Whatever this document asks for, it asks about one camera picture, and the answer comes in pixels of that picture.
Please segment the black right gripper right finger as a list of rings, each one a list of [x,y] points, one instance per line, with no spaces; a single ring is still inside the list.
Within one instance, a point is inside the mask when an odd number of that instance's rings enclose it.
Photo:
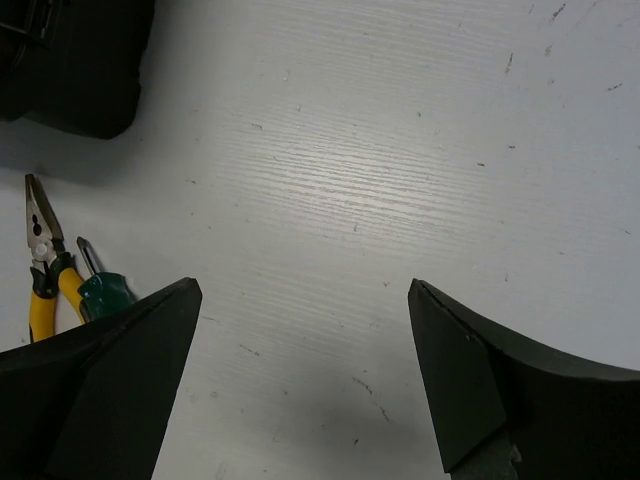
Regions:
[[[635,479],[639,374],[530,339],[414,280],[418,363],[453,479]]]

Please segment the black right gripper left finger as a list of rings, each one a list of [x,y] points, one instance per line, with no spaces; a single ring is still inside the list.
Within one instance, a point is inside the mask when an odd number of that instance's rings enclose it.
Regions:
[[[2,352],[2,478],[151,478],[201,301],[198,282],[183,278],[116,314]]]

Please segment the yellow handled long nose pliers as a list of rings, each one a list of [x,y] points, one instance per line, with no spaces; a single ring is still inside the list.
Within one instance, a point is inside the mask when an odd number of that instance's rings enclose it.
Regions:
[[[64,245],[64,235],[41,182],[33,174],[25,176],[26,237],[31,253],[32,277],[29,333],[33,343],[55,335],[57,298],[63,295],[81,323],[84,280],[73,256]]]

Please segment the green handled screwdriver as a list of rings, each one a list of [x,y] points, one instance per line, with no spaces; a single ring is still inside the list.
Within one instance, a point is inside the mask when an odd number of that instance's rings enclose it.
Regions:
[[[76,244],[90,273],[89,278],[78,288],[82,297],[80,311],[83,319],[86,322],[95,321],[133,305],[137,299],[126,278],[105,270],[87,239],[78,236]]]

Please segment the black plastic toolbox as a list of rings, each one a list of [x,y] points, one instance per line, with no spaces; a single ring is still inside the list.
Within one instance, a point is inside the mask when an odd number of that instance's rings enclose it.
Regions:
[[[133,123],[149,0],[4,1],[1,119],[109,140]]]

